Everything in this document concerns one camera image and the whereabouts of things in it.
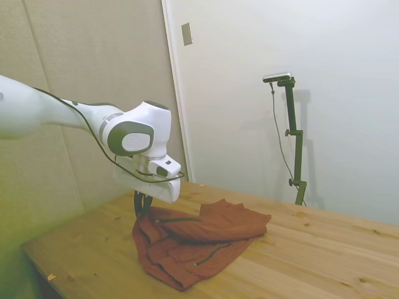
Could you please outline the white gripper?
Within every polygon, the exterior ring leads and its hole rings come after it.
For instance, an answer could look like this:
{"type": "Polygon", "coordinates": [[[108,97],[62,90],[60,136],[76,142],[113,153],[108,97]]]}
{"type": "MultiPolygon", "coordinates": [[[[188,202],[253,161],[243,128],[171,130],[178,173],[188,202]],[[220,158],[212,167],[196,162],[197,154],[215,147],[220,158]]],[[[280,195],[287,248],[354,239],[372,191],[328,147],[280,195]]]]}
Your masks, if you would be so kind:
{"type": "Polygon", "coordinates": [[[132,157],[116,156],[114,161],[116,181],[135,190],[133,204],[136,217],[141,212],[142,216],[146,216],[153,197],[167,203],[178,199],[181,165],[170,156],[152,159],[137,154],[132,157]]]}

